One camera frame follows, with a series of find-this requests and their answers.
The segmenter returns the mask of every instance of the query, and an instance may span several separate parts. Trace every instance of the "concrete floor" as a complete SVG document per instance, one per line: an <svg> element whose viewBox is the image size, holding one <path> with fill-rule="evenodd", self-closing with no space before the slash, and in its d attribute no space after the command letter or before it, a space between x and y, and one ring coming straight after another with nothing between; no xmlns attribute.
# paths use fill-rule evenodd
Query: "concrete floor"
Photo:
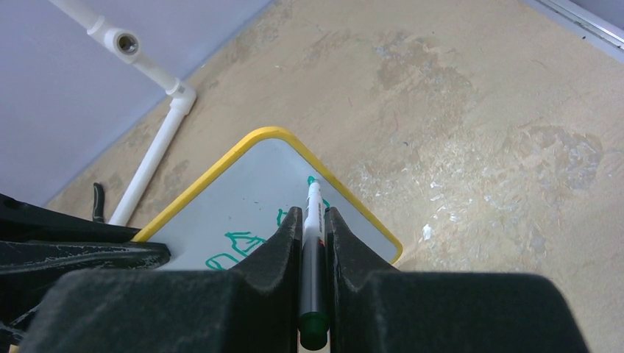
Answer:
<svg viewBox="0 0 624 353"><path fill-rule="evenodd" d="M198 102L131 225L283 126L403 242L400 269L541 274L592 350L618 352L623 77L520 1L282 0L190 79ZM89 218L100 181L110 216L167 104L49 207Z"/></svg>

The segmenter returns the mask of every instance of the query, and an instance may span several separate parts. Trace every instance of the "green marker cap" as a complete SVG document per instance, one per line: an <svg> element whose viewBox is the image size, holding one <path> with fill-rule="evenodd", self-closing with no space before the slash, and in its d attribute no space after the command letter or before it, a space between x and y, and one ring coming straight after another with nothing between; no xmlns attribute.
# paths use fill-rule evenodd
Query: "green marker cap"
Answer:
<svg viewBox="0 0 624 353"><path fill-rule="evenodd" d="M318 351L327 345L329 318L324 313L311 312L299 317L301 345L309 351Z"/></svg>

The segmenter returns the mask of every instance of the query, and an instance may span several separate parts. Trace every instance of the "green marker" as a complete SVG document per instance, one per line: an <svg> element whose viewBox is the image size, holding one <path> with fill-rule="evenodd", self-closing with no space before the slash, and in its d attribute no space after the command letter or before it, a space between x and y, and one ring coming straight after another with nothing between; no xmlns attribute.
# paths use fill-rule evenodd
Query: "green marker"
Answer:
<svg viewBox="0 0 624 353"><path fill-rule="evenodd" d="M321 187L316 180L312 180L309 185L306 211L303 222L299 333L301 345L317 351L327 345L330 320L325 308L325 247L322 242L325 237L325 212Z"/></svg>

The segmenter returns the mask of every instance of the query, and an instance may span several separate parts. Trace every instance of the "yellow border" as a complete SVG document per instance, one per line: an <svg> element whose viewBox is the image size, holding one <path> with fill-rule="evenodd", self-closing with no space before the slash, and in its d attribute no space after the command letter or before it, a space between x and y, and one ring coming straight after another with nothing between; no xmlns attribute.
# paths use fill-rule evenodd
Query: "yellow border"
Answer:
<svg viewBox="0 0 624 353"><path fill-rule="evenodd" d="M355 197L336 177L327 169L316 156L307 149L301 141L299 141L292 132L287 129L267 126L256 129L234 147L231 148L220 160L218 160L210 169L208 169L198 180L188 187L180 196L177 197L167 208L156 216L145 228L143 228L132 241L147 241L153 234L169 222L182 208L195 199L208 185L228 169L243 154L251 149L256 143L269 138L279 138L292 146L292 148L301 155L316 171L318 171L339 193L342 194L347 201L355 207L356 210L372 223L381 234L383 234L397 248L397 254L392 259L392 263L397 261L403 253L403 245L395 236Z"/></svg>

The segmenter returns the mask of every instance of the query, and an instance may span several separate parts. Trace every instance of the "whiteboard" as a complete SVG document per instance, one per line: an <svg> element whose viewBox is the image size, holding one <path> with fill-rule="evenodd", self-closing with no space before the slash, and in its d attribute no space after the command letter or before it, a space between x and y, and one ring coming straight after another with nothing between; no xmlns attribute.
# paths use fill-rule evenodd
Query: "whiteboard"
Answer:
<svg viewBox="0 0 624 353"><path fill-rule="evenodd" d="M325 205L338 209L353 234L384 260L400 256L396 238L284 129L252 132L212 169L202 177L211 181L200 178L155 218L155 226L144 229L153 231L149 241L171 251L161 269L234 266L275 233L290 207L305 209L312 179L319 181Z"/></svg>

